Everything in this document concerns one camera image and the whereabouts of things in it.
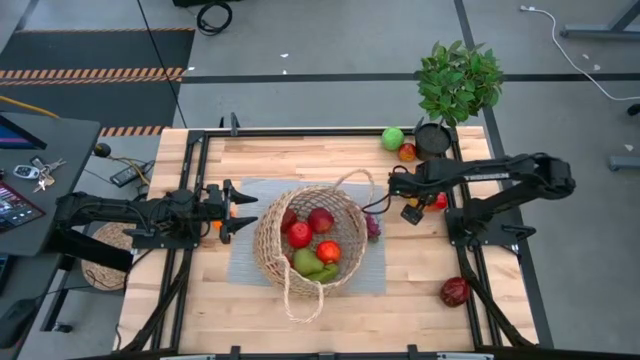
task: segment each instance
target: wooden board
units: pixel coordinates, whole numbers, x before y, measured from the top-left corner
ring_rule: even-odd
[[[465,160],[490,157],[481,127],[459,128],[459,135]],[[186,136],[186,130],[163,132],[150,197],[161,197],[178,186]],[[216,138],[209,144],[205,184],[228,178],[240,188],[246,177],[331,182],[352,169],[366,168],[377,185],[386,186],[388,173],[397,164],[397,155],[383,150],[378,137]],[[364,183],[365,178],[359,175],[349,182]],[[494,182],[471,186],[476,197],[496,191]],[[438,298],[441,284],[459,276],[444,217],[427,213],[418,226],[412,226],[400,217],[404,204],[404,199],[394,199],[384,215],[387,294],[327,298],[320,318],[306,325],[287,319],[281,290],[228,284],[231,246],[222,245],[212,233],[194,253],[180,353],[228,353],[232,345],[248,353],[396,352],[406,351],[407,344],[417,344],[421,351],[471,350],[465,307],[451,309]],[[154,251],[129,277],[120,318],[123,344],[156,306],[165,256],[165,251]],[[523,335],[535,341],[516,257],[494,247],[486,248],[485,256],[496,301]],[[479,305],[484,338],[489,339]],[[293,310],[304,315],[313,306],[312,301],[296,300]],[[163,344],[168,343],[173,320],[173,311],[168,314]]]

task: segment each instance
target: concrete floor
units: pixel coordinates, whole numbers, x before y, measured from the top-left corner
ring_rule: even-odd
[[[27,0],[0,3],[0,48]],[[607,23],[627,0],[465,0],[475,41],[486,42],[506,73],[573,73],[550,40],[551,22],[521,13],[520,4],[550,11],[565,23]],[[167,1],[142,0],[152,27],[192,26],[192,16]],[[245,0],[232,3],[234,22],[218,37],[196,33],[190,75],[412,72],[433,42],[461,39],[453,2],[407,0]],[[40,0],[27,23],[33,29],[143,27],[131,0]],[[640,44],[565,40],[568,53],[587,69],[640,72]],[[288,53],[282,58],[280,54]],[[616,96],[640,95],[638,82],[609,82]],[[217,126],[234,111],[243,126],[411,125],[421,116],[412,82],[335,82],[182,85],[179,100],[189,127]],[[640,250],[636,220],[640,172],[611,173],[609,155],[639,155],[640,119],[630,103],[606,99],[590,83],[508,83],[495,108],[509,154],[548,152],[571,163],[578,188],[556,202],[523,206],[534,263],[557,348],[640,353]],[[484,124],[482,117],[470,124]],[[176,118],[176,127],[180,122]],[[157,137],[106,139],[114,152],[152,159]],[[632,145],[628,151],[625,145]],[[108,177],[119,164],[90,160]],[[79,190],[132,197],[84,174]],[[105,354],[111,349],[121,299],[73,293],[62,321],[71,334],[34,329],[21,359]]]

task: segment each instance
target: green ball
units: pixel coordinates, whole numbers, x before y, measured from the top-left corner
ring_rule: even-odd
[[[396,151],[404,143],[402,130],[396,127],[387,128],[382,133],[382,146],[389,151]]]

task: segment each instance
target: gray placemat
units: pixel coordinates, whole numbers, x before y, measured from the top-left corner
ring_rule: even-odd
[[[287,191],[294,190],[301,186],[326,185],[330,183],[301,182],[295,180],[270,180],[270,179],[242,179],[242,193],[250,194],[259,200],[255,203],[241,205],[241,216],[261,217],[269,205],[276,201],[280,195]],[[367,204],[369,200],[369,185],[342,184],[340,189],[344,190],[359,205]],[[376,186],[374,200],[385,195],[381,186]],[[385,228],[382,216],[378,217],[382,234],[377,243],[368,243],[364,258],[360,267],[353,274],[353,277],[345,290],[350,293],[365,294],[385,294],[386,273],[385,273]],[[269,280],[262,274],[253,256],[254,232],[258,222],[254,222],[242,230],[238,231],[231,241],[231,260],[227,270],[227,282],[242,285],[271,286]]]

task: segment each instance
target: orange black striped tape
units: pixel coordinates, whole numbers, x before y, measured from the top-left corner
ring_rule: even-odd
[[[116,126],[103,127],[100,136],[152,136],[160,135],[163,129],[170,129],[171,126]]]
[[[150,29],[151,31],[195,31],[194,28],[155,28]],[[96,32],[125,32],[125,31],[147,31],[146,28],[135,28],[135,29],[26,29],[26,30],[18,30],[16,33],[96,33]]]
[[[182,81],[182,68],[0,70],[0,86]]]

